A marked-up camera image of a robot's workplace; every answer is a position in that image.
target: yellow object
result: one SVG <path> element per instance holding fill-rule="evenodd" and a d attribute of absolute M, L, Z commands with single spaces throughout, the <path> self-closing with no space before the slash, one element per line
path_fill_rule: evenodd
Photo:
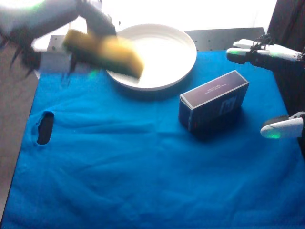
<path fill-rule="evenodd" d="M 63 45 L 78 60 L 98 68 L 140 78 L 144 63 L 132 44 L 115 36 L 102 39 L 77 30 L 69 30 Z"/>

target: hole in cloth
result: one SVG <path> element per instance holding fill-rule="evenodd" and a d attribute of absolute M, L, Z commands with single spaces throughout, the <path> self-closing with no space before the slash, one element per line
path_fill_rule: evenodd
<path fill-rule="evenodd" d="M 45 145 L 49 142 L 53 130 L 54 114 L 52 112 L 45 112 L 43 118 L 38 126 L 38 140 L 39 145 Z"/>

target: blue cloth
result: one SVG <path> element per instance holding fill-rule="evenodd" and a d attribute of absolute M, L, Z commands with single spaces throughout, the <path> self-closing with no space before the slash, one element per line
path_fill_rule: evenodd
<path fill-rule="evenodd" d="M 236 69 L 250 83 L 242 115 L 209 140 L 178 122 L 179 94 Z M 50 142 L 38 145 L 43 113 Z M 42 75 L 3 229 L 304 228 L 305 165 L 296 139 L 260 136 L 286 110 L 273 74 L 199 52 L 191 74 L 132 93 L 104 72 Z"/>

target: dark blue box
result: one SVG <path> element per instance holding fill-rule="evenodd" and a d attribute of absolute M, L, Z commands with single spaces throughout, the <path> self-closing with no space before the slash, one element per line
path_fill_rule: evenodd
<path fill-rule="evenodd" d="M 236 70 L 180 95 L 179 120 L 189 130 L 199 129 L 242 105 L 249 86 Z"/>

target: robotic hand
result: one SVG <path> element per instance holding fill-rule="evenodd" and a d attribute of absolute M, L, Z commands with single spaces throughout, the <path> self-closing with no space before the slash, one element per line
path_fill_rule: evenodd
<path fill-rule="evenodd" d="M 288 49 L 274 44 L 269 34 L 255 41 L 241 39 L 226 52 L 227 59 L 244 64 L 266 68 L 271 71 L 287 71 L 289 69 L 304 71 L 305 48 L 303 52 Z M 265 138 L 289 138 L 305 135 L 305 112 L 295 115 L 270 119 L 263 124 L 261 135 Z"/>
<path fill-rule="evenodd" d="M 0 49 L 9 42 L 17 46 L 10 66 L 21 54 L 22 63 L 29 68 L 26 76 L 33 70 L 74 72 L 79 60 L 73 53 L 36 52 L 31 44 L 36 38 L 68 24 L 78 16 L 86 20 L 88 32 L 97 38 L 116 36 L 111 20 L 90 0 L 0 1 Z"/>

